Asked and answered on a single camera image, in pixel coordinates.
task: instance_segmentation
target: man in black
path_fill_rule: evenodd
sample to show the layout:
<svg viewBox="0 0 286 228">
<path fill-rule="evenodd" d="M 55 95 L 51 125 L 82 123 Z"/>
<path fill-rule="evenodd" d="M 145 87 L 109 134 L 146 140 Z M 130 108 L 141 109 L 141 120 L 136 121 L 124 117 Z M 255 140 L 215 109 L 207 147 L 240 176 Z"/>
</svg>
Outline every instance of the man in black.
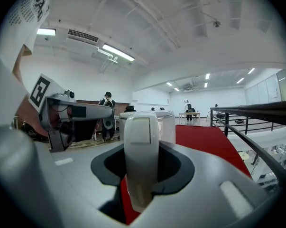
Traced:
<svg viewBox="0 0 286 228">
<path fill-rule="evenodd" d="M 111 93 L 110 92 L 106 92 L 105 97 L 100 101 L 99 105 L 110 106 L 114 109 L 115 101 L 111 100 Z M 102 137 L 103 137 L 103 142 L 106 142 L 107 128 L 104 125 L 104 121 L 102 121 L 102 132 L 101 133 L 102 133 Z M 109 129 L 109 136 L 110 136 L 110 139 L 113 140 L 114 125 L 112 128 Z"/>
</svg>

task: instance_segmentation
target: ceiling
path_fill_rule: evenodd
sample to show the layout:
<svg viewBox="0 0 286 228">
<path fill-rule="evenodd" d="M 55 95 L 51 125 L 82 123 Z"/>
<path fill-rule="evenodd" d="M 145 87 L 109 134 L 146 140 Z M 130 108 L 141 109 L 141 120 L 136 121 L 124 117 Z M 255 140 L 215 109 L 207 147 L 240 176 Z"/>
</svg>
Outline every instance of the ceiling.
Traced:
<svg viewBox="0 0 286 228">
<path fill-rule="evenodd" d="M 244 87 L 247 82 L 251 81 L 259 74 L 261 74 L 264 69 L 255 69 L 253 72 L 248 74 L 249 71 L 249 69 L 243 69 L 213 73 L 210 74 L 210 78 L 208 80 L 206 80 L 206 75 L 200 75 L 186 79 L 171 81 L 170 83 L 172 84 L 172 86 L 162 84 L 158 85 L 157 88 L 169 93 L 174 93 L 176 92 L 174 88 L 178 88 L 181 92 L 188 92 L 188 90 L 213 90 L 220 88 Z M 237 84 L 237 82 L 241 78 L 244 78 L 244 80 Z"/>
<path fill-rule="evenodd" d="M 216 21 L 221 23 L 218 28 L 213 25 Z M 100 48 L 107 43 L 133 56 L 134 62 L 118 57 L 117 64 L 109 62 L 103 71 L 129 76 L 156 70 L 155 62 L 172 52 L 247 28 L 286 40 L 286 28 L 266 0 L 51 0 L 42 27 L 55 28 L 57 35 L 38 36 L 34 53 L 68 57 L 100 69 L 106 60 L 102 54 L 69 50 L 68 30 L 74 29 L 98 37 Z"/>
</svg>

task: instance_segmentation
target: ceiling light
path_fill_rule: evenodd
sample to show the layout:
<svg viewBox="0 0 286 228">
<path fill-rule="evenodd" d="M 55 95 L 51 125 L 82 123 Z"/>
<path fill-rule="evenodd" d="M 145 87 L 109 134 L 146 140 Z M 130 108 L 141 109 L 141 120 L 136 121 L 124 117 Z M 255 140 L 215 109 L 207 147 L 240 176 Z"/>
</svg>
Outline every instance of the ceiling light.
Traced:
<svg viewBox="0 0 286 228">
<path fill-rule="evenodd" d="M 114 48 L 112 46 L 109 46 L 107 44 L 103 45 L 103 49 L 105 49 L 107 51 L 110 51 L 110 52 L 113 52 L 113 53 L 115 53 L 115 54 L 117 54 L 117 55 L 119 55 L 119 56 L 129 60 L 130 62 L 134 61 L 134 57 L 132 57 L 132 56 L 130 56 L 130 55 L 128 55 L 128 54 L 126 54 L 126 53 L 124 53 L 124 52 L 122 52 L 122 51 L 120 51 L 120 50 L 118 50 L 118 49 L 116 49 L 116 48 Z"/>
<path fill-rule="evenodd" d="M 248 72 L 248 74 L 251 74 L 251 73 L 253 72 L 253 70 L 255 70 L 255 68 L 252 68 L 252 69 Z"/>
<path fill-rule="evenodd" d="M 237 82 L 237 84 L 238 84 L 238 83 L 241 83 L 243 80 L 244 80 L 244 78 L 241 78 L 241 79 Z"/>
<path fill-rule="evenodd" d="M 39 28 L 37 31 L 38 35 L 44 35 L 44 36 L 55 36 L 56 30 L 52 28 Z"/>
</svg>

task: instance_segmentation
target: air vent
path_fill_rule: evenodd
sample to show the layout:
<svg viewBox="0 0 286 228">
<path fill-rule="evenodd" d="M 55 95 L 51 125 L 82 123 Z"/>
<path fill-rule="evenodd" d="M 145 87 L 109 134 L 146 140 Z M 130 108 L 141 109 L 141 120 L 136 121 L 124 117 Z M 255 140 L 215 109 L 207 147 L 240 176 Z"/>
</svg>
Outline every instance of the air vent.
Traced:
<svg viewBox="0 0 286 228">
<path fill-rule="evenodd" d="M 99 41 L 99 39 L 95 36 L 88 35 L 88 34 L 85 34 L 85 33 L 82 33 L 76 30 L 72 30 L 72 29 L 69 30 L 68 35 L 72 38 L 73 37 L 77 39 L 83 38 L 86 40 L 85 42 L 90 41 L 90 42 L 97 43 Z"/>
</svg>

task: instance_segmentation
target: red carpet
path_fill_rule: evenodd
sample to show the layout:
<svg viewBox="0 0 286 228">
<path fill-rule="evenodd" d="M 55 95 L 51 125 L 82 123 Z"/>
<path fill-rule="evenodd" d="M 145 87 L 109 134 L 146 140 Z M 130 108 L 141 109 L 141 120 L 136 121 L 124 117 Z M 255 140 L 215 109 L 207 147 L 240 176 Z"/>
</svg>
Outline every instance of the red carpet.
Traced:
<svg viewBox="0 0 286 228">
<path fill-rule="evenodd" d="M 218 127 L 177 125 L 175 130 L 177 144 L 217 155 L 251 177 L 238 152 Z M 129 225 L 140 213 L 132 209 L 125 178 L 121 182 L 121 195 L 126 224 Z"/>
</svg>

